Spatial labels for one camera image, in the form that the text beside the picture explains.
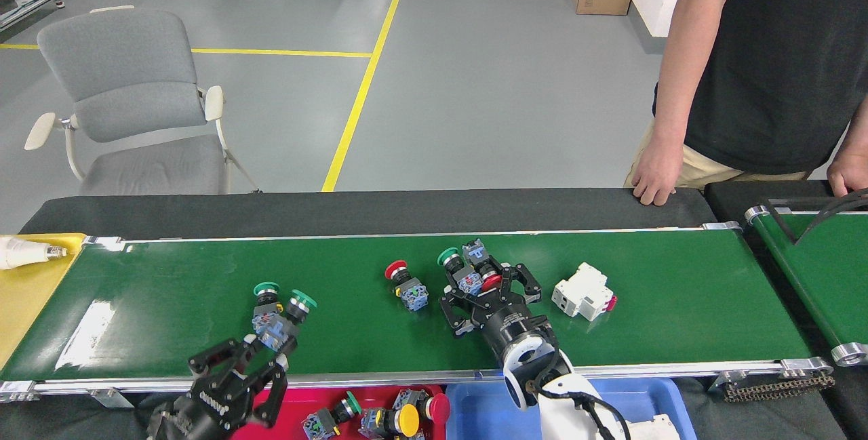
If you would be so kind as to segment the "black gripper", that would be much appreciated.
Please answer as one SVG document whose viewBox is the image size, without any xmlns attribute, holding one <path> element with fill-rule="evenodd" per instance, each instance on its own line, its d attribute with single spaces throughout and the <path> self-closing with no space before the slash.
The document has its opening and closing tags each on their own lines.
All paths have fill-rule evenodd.
<svg viewBox="0 0 868 440">
<path fill-rule="evenodd" d="M 526 265 L 492 264 L 501 276 L 492 292 L 473 295 L 446 287 L 439 303 L 457 338 L 480 329 L 495 357 L 503 359 L 506 348 L 519 339 L 530 334 L 549 339 L 553 330 L 547 316 L 530 315 L 528 304 L 540 300 L 542 288 Z"/>
<path fill-rule="evenodd" d="M 258 338 L 229 338 L 187 359 L 193 385 L 177 399 L 160 404 L 150 416 L 149 439 L 229 439 L 248 424 L 274 427 L 288 381 L 288 358 L 276 354 L 245 374 L 258 353 Z M 269 396 L 254 407 L 254 397 L 270 384 Z"/>
</svg>

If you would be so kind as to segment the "person's right hand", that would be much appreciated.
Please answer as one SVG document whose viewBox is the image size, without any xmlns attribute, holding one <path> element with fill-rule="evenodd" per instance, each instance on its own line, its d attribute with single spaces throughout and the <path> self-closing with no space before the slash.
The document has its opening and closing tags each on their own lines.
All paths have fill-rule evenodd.
<svg viewBox="0 0 868 440">
<path fill-rule="evenodd" d="M 633 196 L 642 205 L 662 206 L 675 190 L 682 171 L 683 144 L 651 138 L 630 178 Z"/>
</svg>

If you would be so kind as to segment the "person's left hand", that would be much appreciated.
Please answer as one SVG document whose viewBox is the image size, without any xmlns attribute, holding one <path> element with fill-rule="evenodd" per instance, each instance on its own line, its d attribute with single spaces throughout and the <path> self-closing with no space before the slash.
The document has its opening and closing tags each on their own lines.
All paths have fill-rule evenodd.
<svg viewBox="0 0 868 440">
<path fill-rule="evenodd" d="M 866 151 L 839 150 L 827 168 L 827 181 L 838 198 L 866 189 Z"/>
</svg>

